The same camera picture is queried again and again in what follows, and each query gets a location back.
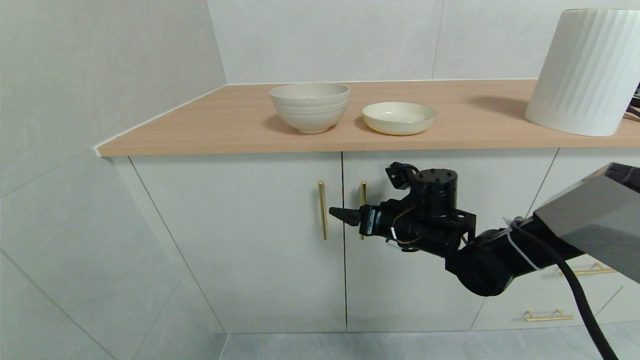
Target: floor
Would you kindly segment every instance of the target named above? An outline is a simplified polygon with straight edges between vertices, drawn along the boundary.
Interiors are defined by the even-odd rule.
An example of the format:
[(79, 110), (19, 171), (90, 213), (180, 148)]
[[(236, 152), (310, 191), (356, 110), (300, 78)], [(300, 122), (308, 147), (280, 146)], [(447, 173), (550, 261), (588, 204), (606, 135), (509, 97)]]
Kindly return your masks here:
[[(618, 357), (640, 359), (640, 322), (603, 324)], [(601, 359), (584, 327), (551, 329), (344, 333), (231, 334), (220, 360), (554, 360)]]

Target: zip tie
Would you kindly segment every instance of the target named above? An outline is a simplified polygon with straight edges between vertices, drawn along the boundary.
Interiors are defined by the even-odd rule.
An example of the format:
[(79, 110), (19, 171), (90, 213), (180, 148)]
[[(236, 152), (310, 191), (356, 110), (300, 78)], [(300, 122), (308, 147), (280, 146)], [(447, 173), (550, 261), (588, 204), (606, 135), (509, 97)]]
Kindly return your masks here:
[(529, 257), (522, 252), (522, 250), (520, 250), (520, 248), (518, 247), (518, 245), (516, 245), (515, 242), (513, 242), (513, 240), (511, 239), (511, 224), (513, 224), (516, 221), (522, 220), (521, 217), (516, 217), (513, 220), (509, 220), (507, 218), (502, 218), (504, 220), (504, 222), (507, 224), (507, 240), (509, 240), (509, 243), (511, 244), (511, 246), (513, 246), (514, 249), (516, 249), (516, 251), (529, 263), (529, 265), (531, 265), (532, 268), (536, 269), (537, 271), (542, 270), (541, 268), (537, 267), (536, 264), (533, 263), (533, 261), (531, 261), (531, 259), (529, 259)]

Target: white cabinet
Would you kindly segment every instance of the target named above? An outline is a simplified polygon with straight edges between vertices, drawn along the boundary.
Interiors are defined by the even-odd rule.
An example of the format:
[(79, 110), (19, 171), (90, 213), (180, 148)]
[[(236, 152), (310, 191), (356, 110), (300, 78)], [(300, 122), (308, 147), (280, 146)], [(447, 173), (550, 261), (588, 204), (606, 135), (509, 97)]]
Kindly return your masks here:
[(226, 332), (346, 330), (339, 152), (132, 162)]
[(628, 279), (607, 305), (596, 315), (600, 323), (640, 320), (640, 286)]
[(640, 149), (560, 149), (534, 201), (531, 213), (549, 198), (612, 161), (640, 167)]
[[(598, 261), (591, 256), (580, 256), (567, 263), (576, 272), (594, 314), (622, 287), (621, 275), (611, 273), (606, 265), (598, 267)], [(565, 316), (559, 316), (558, 310)], [(536, 321), (527, 321), (532, 314)], [(487, 298), (472, 330), (532, 329), (583, 323), (569, 284), (554, 265), (519, 277), (504, 293)]]
[[(557, 149), (345, 152), (345, 206), (400, 199), (385, 167), (394, 161), (419, 169), (457, 171), (458, 208), (477, 215), (477, 233), (504, 227), (502, 217), (524, 216), (540, 189)], [(383, 238), (360, 240), (346, 227), (346, 285), (349, 331), (469, 330), (484, 301), (445, 271), (431, 254), (405, 253)]]
[[(550, 197), (612, 161), (640, 166), (640, 150), (560, 149), (534, 201), (532, 211)], [(625, 316), (640, 320), (640, 311), (634, 311), (630, 306), (612, 307), (609, 302), (613, 301), (612, 297), (624, 284), (627, 284), (625, 293), (629, 294), (637, 289), (637, 284), (620, 274), (606, 271), (609, 269), (606, 264), (598, 264), (598, 260), (589, 255), (580, 256), (567, 263), (578, 273), (578, 279), (594, 314), (600, 310), (604, 311), (603, 315), (598, 317), (598, 321), (610, 322), (612, 319)], [(624, 294), (617, 301), (621, 303), (626, 301), (628, 304)], [(566, 318), (558, 320), (555, 317), (558, 315), (556, 309), (560, 309), (566, 315), (573, 315), (573, 320)], [(550, 319), (527, 322), (525, 318), (530, 317), (527, 311), (531, 311), (536, 317)], [(498, 297), (487, 298), (472, 330), (526, 329), (582, 324), (582, 318), (577, 311), (569, 285), (565, 278), (560, 276), (558, 267), (550, 266), (542, 271), (515, 279), (505, 293)]]

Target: black cable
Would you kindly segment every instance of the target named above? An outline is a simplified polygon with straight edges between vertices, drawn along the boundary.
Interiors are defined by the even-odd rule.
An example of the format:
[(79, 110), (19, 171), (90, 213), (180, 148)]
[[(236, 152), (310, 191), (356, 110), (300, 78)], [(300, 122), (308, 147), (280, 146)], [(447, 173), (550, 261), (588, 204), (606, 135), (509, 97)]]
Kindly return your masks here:
[(538, 244), (542, 249), (544, 249), (549, 256), (553, 258), (556, 262), (560, 271), (564, 274), (567, 282), (569, 283), (569, 287), (573, 292), (573, 297), (575, 298), (575, 303), (578, 305), (578, 310), (580, 311), (580, 315), (582, 317), (582, 321), (584, 321), (584, 325), (593, 340), (593, 343), (598, 348), (602, 359), (604, 360), (618, 360), (616, 353), (613, 351), (607, 338), (605, 338), (602, 330), (600, 330), (600, 326), (596, 321), (595, 316), (593, 316), (593, 312), (591, 311), (591, 307), (589, 306), (589, 302), (587, 301), (587, 296), (584, 294), (584, 290), (582, 289), (582, 285), (578, 281), (578, 278), (573, 273), (573, 270), (567, 265), (566, 261), (563, 259), (562, 255), (558, 253), (553, 247), (549, 244), (545, 243), (537, 236), (527, 232), (522, 229), (516, 222), (511, 224), (511, 227), (518, 231), (520, 234), (523, 234), (526, 238), (532, 240), (534, 243)]
[(414, 172), (419, 172), (418, 168), (417, 168), (417, 167), (414, 167), (414, 166), (413, 166), (413, 165), (411, 165), (411, 164), (402, 164), (402, 165), (400, 165), (400, 167), (403, 167), (403, 168), (410, 168), (410, 169), (411, 169), (411, 170), (413, 170)]

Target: shallow dish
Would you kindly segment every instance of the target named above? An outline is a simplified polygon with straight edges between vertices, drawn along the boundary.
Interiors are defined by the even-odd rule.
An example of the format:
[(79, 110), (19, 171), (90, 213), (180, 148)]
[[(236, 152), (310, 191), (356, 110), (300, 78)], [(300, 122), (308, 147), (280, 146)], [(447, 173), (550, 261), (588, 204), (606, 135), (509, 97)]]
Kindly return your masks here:
[(365, 124), (389, 135), (414, 135), (425, 131), (437, 112), (429, 106), (411, 102), (379, 102), (362, 109)]

